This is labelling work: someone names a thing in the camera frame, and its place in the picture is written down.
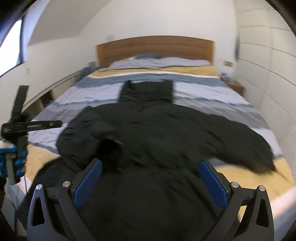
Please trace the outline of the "blue gloved left hand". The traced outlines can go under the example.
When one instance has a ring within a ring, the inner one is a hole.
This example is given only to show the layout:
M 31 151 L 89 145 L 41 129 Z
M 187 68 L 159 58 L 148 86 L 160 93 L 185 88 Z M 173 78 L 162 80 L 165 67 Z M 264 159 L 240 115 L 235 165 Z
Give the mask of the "blue gloved left hand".
M 25 172 L 25 164 L 27 161 L 28 151 L 27 148 L 24 147 L 20 152 L 20 156 L 18 157 L 18 146 L 12 144 L 11 142 L 1 141 L 1 177 L 7 178 L 8 171 L 7 171 L 7 160 L 8 157 L 12 159 L 12 163 L 14 165 L 14 176 L 15 177 L 22 177 Z

